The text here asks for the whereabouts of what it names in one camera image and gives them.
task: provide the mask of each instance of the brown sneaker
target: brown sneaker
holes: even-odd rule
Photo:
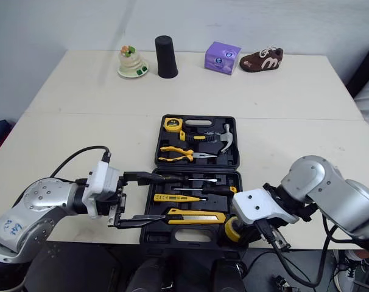
[[[240,67],[247,72],[260,72],[279,68],[283,58],[283,50],[279,47],[268,47],[260,52],[242,57]]]

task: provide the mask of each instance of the yellow-handled pliers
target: yellow-handled pliers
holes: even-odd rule
[[[159,160],[172,162],[172,161],[178,161],[187,159],[188,161],[192,162],[194,158],[210,158],[210,157],[217,157],[217,155],[207,154],[203,152],[194,152],[193,150],[183,150],[181,148],[177,148],[174,146],[168,146],[168,147],[160,147],[160,151],[167,152],[167,151],[174,151],[180,154],[183,154],[183,156],[179,156],[176,158],[164,158],[159,157]]]

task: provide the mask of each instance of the tissue box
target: tissue box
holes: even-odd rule
[[[237,62],[241,48],[214,42],[205,54],[205,68],[232,74]]]

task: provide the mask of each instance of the small cake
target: small cake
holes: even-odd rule
[[[118,74],[123,77],[135,78],[148,72],[148,63],[142,59],[140,53],[131,46],[123,46],[119,54],[121,62]]]

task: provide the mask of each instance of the yellow utility knife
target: yellow utility knife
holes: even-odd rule
[[[197,198],[196,196],[170,195],[168,193],[156,193],[155,196],[153,196],[153,200],[155,202],[176,202],[176,203],[206,201],[206,199]]]
[[[168,224],[223,224],[225,219],[225,214],[221,212],[176,208],[171,208],[166,215]]]

